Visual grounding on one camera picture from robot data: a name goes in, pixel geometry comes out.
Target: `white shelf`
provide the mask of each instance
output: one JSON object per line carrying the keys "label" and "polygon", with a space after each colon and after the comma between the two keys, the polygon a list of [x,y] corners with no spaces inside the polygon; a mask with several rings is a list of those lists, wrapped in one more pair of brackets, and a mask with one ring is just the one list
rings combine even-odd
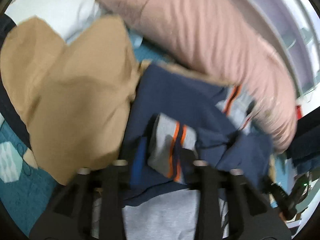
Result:
{"label": "white shelf", "polygon": [[286,46],[292,62],[292,75],[299,95],[315,86],[319,70],[317,37],[311,20],[300,0],[250,0],[272,23]]}

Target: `gray fabric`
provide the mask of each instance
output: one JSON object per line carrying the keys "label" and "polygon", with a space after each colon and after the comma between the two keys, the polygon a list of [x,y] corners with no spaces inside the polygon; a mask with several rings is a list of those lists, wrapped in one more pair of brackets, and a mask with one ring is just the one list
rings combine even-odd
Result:
{"label": "gray fabric", "polygon": [[[152,137],[149,144],[150,157],[148,158],[148,165],[164,175],[168,176],[169,173],[169,157],[176,126],[181,125],[176,120],[160,114],[154,124]],[[184,138],[182,147],[195,151],[196,131],[191,127],[186,126],[186,136]]]}
{"label": "gray fabric", "polygon": [[[226,100],[219,101],[216,107],[223,112],[226,104],[229,101],[229,97],[234,89],[234,86],[228,88],[228,95]],[[228,119],[233,123],[237,129],[241,129],[245,134],[250,133],[251,128],[251,115],[249,114],[250,105],[254,104],[254,99],[247,92],[244,86],[242,86],[239,95],[233,100],[231,105],[230,114],[227,115]]]}
{"label": "gray fabric", "polygon": [[[197,190],[182,189],[154,197],[137,207],[122,209],[128,240],[193,240],[198,219],[200,194]],[[228,205],[219,200],[221,223]],[[99,238],[101,198],[93,204],[92,237]],[[228,226],[224,238],[228,236]]]}

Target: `wrinkled fabric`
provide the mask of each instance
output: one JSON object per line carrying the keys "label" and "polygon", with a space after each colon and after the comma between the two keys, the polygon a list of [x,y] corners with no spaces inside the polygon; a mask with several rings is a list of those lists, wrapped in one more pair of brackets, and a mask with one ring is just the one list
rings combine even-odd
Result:
{"label": "wrinkled fabric", "polygon": [[227,98],[227,94],[228,88],[169,73],[155,64],[146,69],[132,104],[119,156],[132,166],[132,187],[123,196],[125,205],[140,205],[157,195],[186,187],[147,165],[148,145],[159,113],[176,120],[182,127],[187,125],[197,131],[200,159],[223,170],[241,168],[245,176],[259,187],[261,177],[268,173],[271,138],[266,134],[246,135],[238,131],[215,107]]}
{"label": "wrinkled fabric", "polygon": [[253,118],[273,136],[276,151],[287,149],[297,122],[293,81],[229,0],[99,1],[190,68],[245,85],[256,100]]}
{"label": "wrinkled fabric", "polygon": [[9,33],[0,65],[36,163],[60,184],[118,157],[140,77],[119,17],[101,18],[70,46],[32,18]]}
{"label": "wrinkled fabric", "polygon": [[36,16],[71,41],[98,19],[102,10],[95,0],[14,0],[5,13],[16,24]]}
{"label": "wrinkled fabric", "polygon": [[237,129],[249,134],[251,132],[252,109],[255,104],[255,100],[248,94],[245,87],[230,86],[226,100],[218,102],[216,107],[226,114]]}
{"label": "wrinkled fabric", "polygon": [[298,120],[296,135],[287,150],[298,174],[320,166],[320,107]]}
{"label": "wrinkled fabric", "polygon": [[[183,130],[180,141],[179,132]],[[149,143],[148,165],[160,174],[178,183],[185,184],[183,173],[178,163],[174,174],[173,149],[174,143],[180,143],[183,148],[194,151],[197,140],[196,131],[186,125],[180,125],[176,120],[159,114],[157,117]]]}
{"label": "wrinkled fabric", "polygon": [[[199,203],[197,190],[183,189],[154,197],[137,207],[126,206],[122,209],[126,237],[128,240],[193,240]],[[99,238],[101,204],[101,198],[93,203],[91,235],[95,238]],[[223,227],[228,205],[219,199],[219,207]],[[227,228],[228,225],[223,238],[229,235]]]}

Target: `pink pillow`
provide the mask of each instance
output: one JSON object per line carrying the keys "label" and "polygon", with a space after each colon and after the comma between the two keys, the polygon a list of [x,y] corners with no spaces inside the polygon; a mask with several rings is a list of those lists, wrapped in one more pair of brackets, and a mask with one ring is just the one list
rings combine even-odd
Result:
{"label": "pink pillow", "polygon": [[192,69],[244,84],[276,151],[296,129],[295,89],[282,59],[229,0],[99,0]]}

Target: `red object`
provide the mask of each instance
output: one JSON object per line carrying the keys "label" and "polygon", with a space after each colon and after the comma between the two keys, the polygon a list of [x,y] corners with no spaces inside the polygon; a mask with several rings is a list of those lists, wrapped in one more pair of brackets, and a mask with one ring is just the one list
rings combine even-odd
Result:
{"label": "red object", "polygon": [[302,118],[301,106],[296,106],[297,118],[298,120]]}

